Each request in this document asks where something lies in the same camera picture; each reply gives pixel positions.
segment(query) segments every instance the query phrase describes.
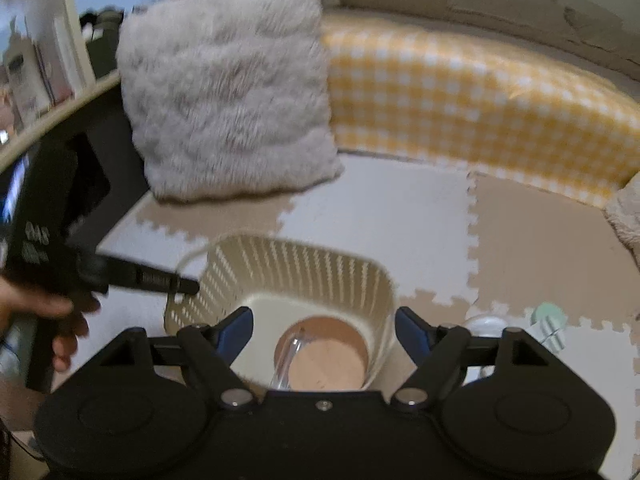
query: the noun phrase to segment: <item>beige plastic basket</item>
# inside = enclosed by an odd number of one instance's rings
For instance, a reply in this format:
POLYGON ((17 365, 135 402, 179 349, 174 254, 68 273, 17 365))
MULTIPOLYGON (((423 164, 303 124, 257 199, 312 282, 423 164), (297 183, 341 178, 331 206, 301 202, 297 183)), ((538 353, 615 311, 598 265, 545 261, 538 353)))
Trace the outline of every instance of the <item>beige plastic basket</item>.
POLYGON ((392 280, 379 264, 359 256, 292 240, 235 234, 189 254, 178 272, 207 254, 197 296, 170 296, 167 333, 188 324, 215 325, 245 305, 254 313, 254 335, 232 365, 253 386, 273 379, 273 356, 290 326, 311 316, 332 316, 360 332, 369 352, 364 388, 383 365, 393 341, 396 300, 392 280))

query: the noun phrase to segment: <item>gingham cloth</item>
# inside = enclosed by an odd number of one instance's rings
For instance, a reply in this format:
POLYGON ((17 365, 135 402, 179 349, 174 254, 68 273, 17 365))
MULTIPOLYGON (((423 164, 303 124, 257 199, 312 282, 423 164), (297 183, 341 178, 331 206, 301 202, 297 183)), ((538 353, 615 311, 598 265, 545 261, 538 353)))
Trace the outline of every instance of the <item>gingham cloth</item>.
POLYGON ((597 207, 640 170, 640 107, 606 79, 497 41, 329 16, 342 150, 478 170, 597 207))

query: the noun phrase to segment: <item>gray fur pillow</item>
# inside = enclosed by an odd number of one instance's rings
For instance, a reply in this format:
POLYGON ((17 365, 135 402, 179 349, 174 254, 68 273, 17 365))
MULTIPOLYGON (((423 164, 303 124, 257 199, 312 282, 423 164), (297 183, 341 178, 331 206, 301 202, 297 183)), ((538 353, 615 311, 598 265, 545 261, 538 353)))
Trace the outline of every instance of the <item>gray fur pillow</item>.
POLYGON ((320 0, 167 0, 122 25, 133 141, 158 197, 303 189, 342 172, 320 0))

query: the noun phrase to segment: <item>shelf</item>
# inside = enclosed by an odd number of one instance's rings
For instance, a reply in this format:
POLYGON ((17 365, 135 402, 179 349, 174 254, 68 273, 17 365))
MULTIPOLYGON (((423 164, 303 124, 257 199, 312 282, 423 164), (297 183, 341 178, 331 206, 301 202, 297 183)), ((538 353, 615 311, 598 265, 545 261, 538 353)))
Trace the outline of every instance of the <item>shelf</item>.
POLYGON ((6 170, 53 127, 60 124, 85 104, 116 87, 119 83, 120 74, 114 71, 98 80, 95 85, 88 88, 79 98, 62 103, 25 128, 0 148, 0 172, 6 170))

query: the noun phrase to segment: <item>metal bolt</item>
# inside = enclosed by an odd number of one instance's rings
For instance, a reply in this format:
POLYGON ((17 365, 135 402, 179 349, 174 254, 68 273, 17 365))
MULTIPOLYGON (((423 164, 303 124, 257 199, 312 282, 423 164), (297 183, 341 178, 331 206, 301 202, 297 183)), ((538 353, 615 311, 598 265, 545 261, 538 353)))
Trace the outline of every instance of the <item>metal bolt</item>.
POLYGON ((316 408, 321 412, 328 412, 334 404, 330 400, 318 400, 316 402, 316 408))
POLYGON ((421 404, 429 397, 427 392, 420 388, 403 388, 398 390, 395 395, 396 399, 407 406, 415 406, 421 404))
POLYGON ((249 390, 243 390, 242 388, 232 388, 230 390, 225 390, 220 395, 220 399, 227 406, 233 406, 237 408, 238 406, 244 406, 249 402, 254 400, 254 396, 249 390))

